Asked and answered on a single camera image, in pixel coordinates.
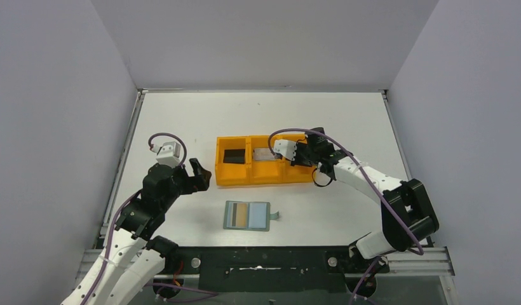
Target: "gray wall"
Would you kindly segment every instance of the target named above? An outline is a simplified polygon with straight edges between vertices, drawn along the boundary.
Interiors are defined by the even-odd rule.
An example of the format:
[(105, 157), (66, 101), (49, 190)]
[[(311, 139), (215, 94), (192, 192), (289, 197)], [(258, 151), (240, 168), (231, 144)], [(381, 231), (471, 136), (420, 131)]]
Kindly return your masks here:
[(142, 88), (386, 89), (438, 0), (92, 0)]
[(0, 0), (0, 305), (69, 293), (135, 94), (89, 0)]
[(389, 102), (462, 304), (521, 304), (521, 0), (440, 0)]

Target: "blue and tan object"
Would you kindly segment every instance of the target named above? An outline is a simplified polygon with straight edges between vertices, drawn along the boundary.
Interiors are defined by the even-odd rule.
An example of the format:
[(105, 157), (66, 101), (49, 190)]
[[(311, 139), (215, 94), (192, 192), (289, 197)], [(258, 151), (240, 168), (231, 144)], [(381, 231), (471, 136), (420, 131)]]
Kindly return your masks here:
[(269, 231), (270, 220), (279, 218), (279, 212), (270, 214), (270, 202), (227, 201), (224, 229)]

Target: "bolt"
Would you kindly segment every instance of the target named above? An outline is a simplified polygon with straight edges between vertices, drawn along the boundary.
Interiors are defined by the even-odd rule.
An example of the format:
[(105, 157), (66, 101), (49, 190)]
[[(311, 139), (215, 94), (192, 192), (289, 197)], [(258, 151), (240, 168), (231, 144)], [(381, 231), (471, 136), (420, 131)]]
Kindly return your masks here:
[(336, 267), (337, 266), (337, 259), (335, 257), (330, 257), (328, 259), (328, 266)]
[(201, 260), (198, 259), (197, 257), (194, 257), (194, 258), (191, 260), (191, 267), (193, 267), (193, 268), (199, 268), (200, 265), (201, 265)]

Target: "white tabletop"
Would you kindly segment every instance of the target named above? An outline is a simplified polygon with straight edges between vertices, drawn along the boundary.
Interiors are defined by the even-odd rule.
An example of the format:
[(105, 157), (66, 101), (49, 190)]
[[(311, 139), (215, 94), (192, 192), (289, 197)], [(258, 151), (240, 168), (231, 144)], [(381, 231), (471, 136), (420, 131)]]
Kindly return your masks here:
[[(217, 137), (317, 126), (376, 169), (407, 178), (380, 93), (147, 93), (113, 213), (142, 187), (142, 179), (156, 162), (148, 137), (169, 132), (186, 143), (188, 159), (198, 158), (213, 176), (208, 191), (177, 199), (155, 236), (180, 246), (348, 245), (381, 227), (379, 206), (352, 187), (337, 182), (324, 188), (313, 184), (222, 188), (215, 184)], [(280, 211), (280, 219), (270, 222), (269, 232), (223, 229), (227, 200), (268, 201), (272, 212)]]

